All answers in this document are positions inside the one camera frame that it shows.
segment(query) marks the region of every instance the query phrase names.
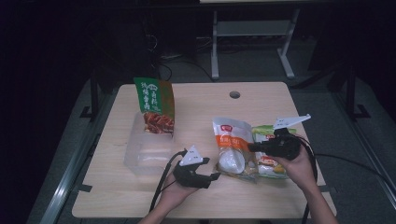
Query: snack bag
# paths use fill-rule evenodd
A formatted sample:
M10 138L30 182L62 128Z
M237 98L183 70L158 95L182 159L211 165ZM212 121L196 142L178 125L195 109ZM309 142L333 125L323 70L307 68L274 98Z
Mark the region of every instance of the snack bag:
M256 183L256 157L248 150L248 143L253 142L251 126L241 120L213 118L213 129L219 149L216 169L223 175Z
M288 129L290 133L296 133L295 129ZM272 125L262 125L252 128L254 142L268 141L274 138ZM288 178L285 168L274 160L271 160L264 152L256 152L259 176L272 178Z
M149 133L173 133L175 99L172 84L155 78L135 77L140 111Z

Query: orange and white food package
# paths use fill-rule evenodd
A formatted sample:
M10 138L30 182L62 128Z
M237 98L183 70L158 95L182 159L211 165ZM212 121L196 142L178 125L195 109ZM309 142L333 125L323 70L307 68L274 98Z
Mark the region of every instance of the orange and white food package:
M257 160L248 150L253 142L250 124L236 119L213 118L213 130L219 149L216 169L223 175L256 183Z

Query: transparent plastic container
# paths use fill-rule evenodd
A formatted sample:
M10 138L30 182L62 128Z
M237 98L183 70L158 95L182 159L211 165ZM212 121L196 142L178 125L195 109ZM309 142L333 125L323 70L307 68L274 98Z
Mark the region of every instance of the transparent plastic container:
M135 175L160 175L172 157L174 138L170 133L147 133L143 114L134 116L134 124L124 156L124 164Z

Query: person's right hand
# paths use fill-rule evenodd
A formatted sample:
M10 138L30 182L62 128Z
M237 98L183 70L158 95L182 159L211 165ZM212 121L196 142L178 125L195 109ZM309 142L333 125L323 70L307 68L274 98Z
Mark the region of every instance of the person's right hand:
M300 146L300 155L292 161L280 157L272 157L272 159L285 168L288 177L300 189L305 190L317 185L308 153L303 146Z

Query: white desk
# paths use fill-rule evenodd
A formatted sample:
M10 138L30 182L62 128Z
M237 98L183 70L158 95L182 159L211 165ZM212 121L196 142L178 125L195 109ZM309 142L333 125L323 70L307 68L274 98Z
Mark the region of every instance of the white desk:
M252 126L274 123L276 117L298 116L284 83L173 84L176 104L176 151L196 145L209 164L198 174L210 175L219 152L213 117L228 117ZM239 99L229 96L239 91ZM73 207L75 217L143 217L149 211L159 176L136 176L123 157L139 104L134 85L120 88ZM293 126L305 136L303 124ZM318 184L325 185L318 169ZM329 192L323 193L335 208ZM262 178L257 185L221 175L209 189L200 189L168 217L176 218L301 218L306 200L289 179Z

